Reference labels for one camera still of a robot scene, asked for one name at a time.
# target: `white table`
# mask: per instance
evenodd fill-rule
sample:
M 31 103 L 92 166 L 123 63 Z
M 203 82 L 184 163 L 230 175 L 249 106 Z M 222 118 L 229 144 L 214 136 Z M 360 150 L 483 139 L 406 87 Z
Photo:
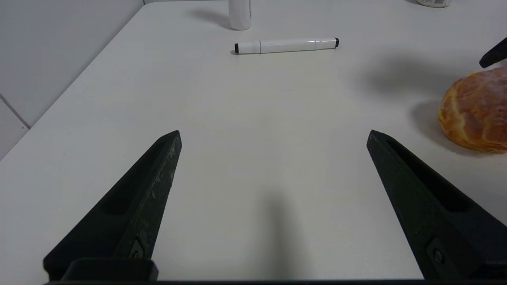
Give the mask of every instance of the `white table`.
M 0 162 L 0 276 L 43 257 L 161 135 L 183 149 L 159 279 L 421 278 L 366 141 L 385 132 L 507 223 L 507 156 L 439 132 L 450 84 L 503 39 L 507 1 L 144 6 Z M 337 50 L 233 55 L 240 41 L 339 37 Z

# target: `white bottle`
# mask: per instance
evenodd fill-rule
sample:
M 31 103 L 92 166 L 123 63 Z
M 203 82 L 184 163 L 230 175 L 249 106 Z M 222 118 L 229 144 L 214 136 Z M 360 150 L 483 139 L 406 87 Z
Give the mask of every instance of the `white bottle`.
M 251 1 L 229 0 L 229 23 L 234 30 L 246 30 L 251 24 Z
M 417 3 L 434 8 L 443 8 L 451 4 L 451 0 L 417 0 Z

